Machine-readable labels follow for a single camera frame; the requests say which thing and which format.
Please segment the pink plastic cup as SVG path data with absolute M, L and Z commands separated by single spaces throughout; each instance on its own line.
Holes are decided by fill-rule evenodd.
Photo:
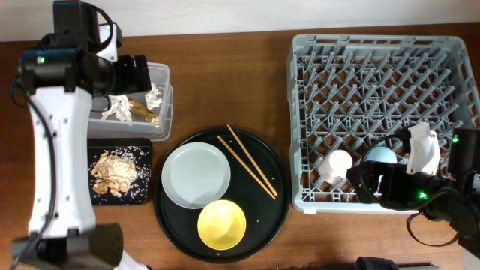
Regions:
M 346 177 L 347 170 L 353 165 L 350 154 L 344 150 L 335 150 L 327 154 L 318 167 L 318 173 L 323 179 L 334 185 Z

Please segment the blue plastic cup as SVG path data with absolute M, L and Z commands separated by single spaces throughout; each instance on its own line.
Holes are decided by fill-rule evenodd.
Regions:
M 391 149 L 383 146 L 372 148 L 365 160 L 387 164 L 396 164 L 398 162 L 396 154 Z

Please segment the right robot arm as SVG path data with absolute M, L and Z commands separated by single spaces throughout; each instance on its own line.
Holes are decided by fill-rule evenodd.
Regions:
M 407 164 L 362 157 L 346 171 L 358 201 L 385 209 L 411 211 L 414 217 L 445 221 L 456 232 L 454 242 L 479 255 L 479 131 L 455 128 L 448 153 L 449 177 L 437 174 L 440 147 L 427 123 L 384 136 L 399 139 L 409 153 Z

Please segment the food scraps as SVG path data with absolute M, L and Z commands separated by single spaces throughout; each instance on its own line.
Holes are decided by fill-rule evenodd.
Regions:
M 148 194 L 151 176 L 149 151 L 139 147 L 114 148 L 103 150 L 93 157 L 88 171 L 92 180 L 89 183 L 95 199 L 106 200 L 107 195 L 141 203 Z

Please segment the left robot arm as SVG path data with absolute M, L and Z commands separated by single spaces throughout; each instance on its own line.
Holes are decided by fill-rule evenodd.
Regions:
M 83 1 L 53 3 L 54 30 L 19 60 L 11 91 L 21 94 L 34 131 L 34 205 L 28 234 L 11 245 L 12 266 L 140 269 L 117 223 L 96 222 L 88 183 L 87 133 L 96 97 L 146 92 L 146 58 L 118 55 L 119 27 Z

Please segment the yellow bowl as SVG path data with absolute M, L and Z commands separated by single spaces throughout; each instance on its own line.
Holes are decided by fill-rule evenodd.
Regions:
M 215 250 L 235 247 L 245 236 L 247 220 L 243 210 L 229 200 L 208 204 L 199 214 L 197 232 L 202 242 Z

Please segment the white napkin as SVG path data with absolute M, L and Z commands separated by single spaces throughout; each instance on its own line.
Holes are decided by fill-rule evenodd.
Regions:
M 149 110 L 159 107 L 163 101 L 160 89 L 152 82 L 151 90 L 145 94 L 146 106 Z
M 121 122 L 132 121 L 129 100 L 125 94 L 109 95 L 108 100 L 110 101 L 110 108 L 101 113 L 101 120 L 106 120 L 109 116 L 114 115 Z

